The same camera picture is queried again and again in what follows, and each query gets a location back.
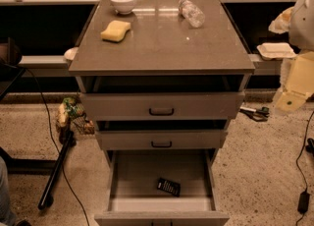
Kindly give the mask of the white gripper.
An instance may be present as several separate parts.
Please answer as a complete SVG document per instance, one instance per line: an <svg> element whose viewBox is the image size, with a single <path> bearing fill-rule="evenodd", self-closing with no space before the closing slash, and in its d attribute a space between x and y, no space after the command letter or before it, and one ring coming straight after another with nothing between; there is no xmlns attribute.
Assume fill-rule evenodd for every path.
<svg viewBox="0 0 314 226"><path fill-rule="evenodd" d="M314 52L301 52L293 59L284 59L281 86L274 96L278 112L293 112L314 94Z"/></svg>

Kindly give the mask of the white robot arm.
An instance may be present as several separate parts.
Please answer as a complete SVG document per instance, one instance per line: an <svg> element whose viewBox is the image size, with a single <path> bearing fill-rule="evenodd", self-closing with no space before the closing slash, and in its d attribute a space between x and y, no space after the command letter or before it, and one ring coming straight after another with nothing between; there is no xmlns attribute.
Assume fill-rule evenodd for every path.
<svg viewBox="0 0 314 226"><path fill-rule="evenodd" d="M275 95L275 108L292 112L314 93L314 0L297 0L270 24L275 33L288 33L289 43L300 49L291 60L284 60L281 87Z"/></svg>

